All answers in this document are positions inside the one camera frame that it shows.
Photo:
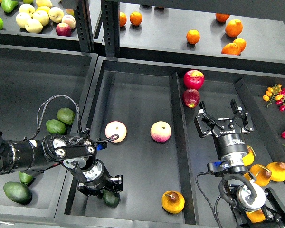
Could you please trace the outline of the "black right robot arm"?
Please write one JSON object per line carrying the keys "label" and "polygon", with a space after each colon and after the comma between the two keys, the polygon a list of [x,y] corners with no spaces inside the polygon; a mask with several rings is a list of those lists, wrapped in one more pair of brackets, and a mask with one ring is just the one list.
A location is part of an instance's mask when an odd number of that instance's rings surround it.
{"label": "black right robot arm", "polygon": [[244,165],[248,155],[244,134],[253,131],[249,112],[230,101],[234,116],[216,119],[204,102],[194,119],[200,138],[212,136],[219,161],[207,164],[207,173],[220,177],[219,196],[233,213],[239,228],[285,228],[285,206],[272,188],[257,185],[257,176]]}

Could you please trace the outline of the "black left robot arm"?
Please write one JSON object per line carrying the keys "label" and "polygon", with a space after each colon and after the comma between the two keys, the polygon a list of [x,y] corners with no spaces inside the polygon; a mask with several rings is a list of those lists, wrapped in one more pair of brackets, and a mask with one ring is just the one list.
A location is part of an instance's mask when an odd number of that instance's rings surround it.
{"label": "black left robot arm", "polygon": [[77,189],[86,196],[102,198],[103,189],[118,196],[123,191],[122,175],[111,176],[96,155],[119,136],[90,139],[90,130],[81,127],[79,106],[74,105],[77,115],[77,134],[74,136],[51,133],[41,140],[31,137],[14,141],[4,140],[0,132],[0,175],[20,171],[37,176],[62,165],[78,180]]}

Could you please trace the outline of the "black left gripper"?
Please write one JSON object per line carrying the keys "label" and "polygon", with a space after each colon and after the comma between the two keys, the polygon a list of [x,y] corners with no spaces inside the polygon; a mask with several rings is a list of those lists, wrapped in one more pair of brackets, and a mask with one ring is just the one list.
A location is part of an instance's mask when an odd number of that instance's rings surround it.
{"label": "black left gripper", "polygon": [[94,166],[83,174],[86,181],[78,183],[77,190],[88,197],[95,196],[101,199],[103,189],[115,193],[123,191],[123,176],[111,177],[101,160],[96,160]]}

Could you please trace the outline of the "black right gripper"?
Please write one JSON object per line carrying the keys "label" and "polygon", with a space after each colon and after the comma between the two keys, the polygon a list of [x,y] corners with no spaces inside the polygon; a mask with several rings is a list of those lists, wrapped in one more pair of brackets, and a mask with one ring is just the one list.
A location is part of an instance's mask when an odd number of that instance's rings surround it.
{"label": "black right gripper", "polygon": [[238,106],[234,99],[230,101],[230,106],[234,116],[228,126],[210,116],[203,101],[200,102],[194,119],[200,138],[213,136],[218,158],[222,161],[226,161],[228,156],[235,156],[233,153],[246,156],[248,149],[242,133],[251,133],[254,130],[250,113]]}

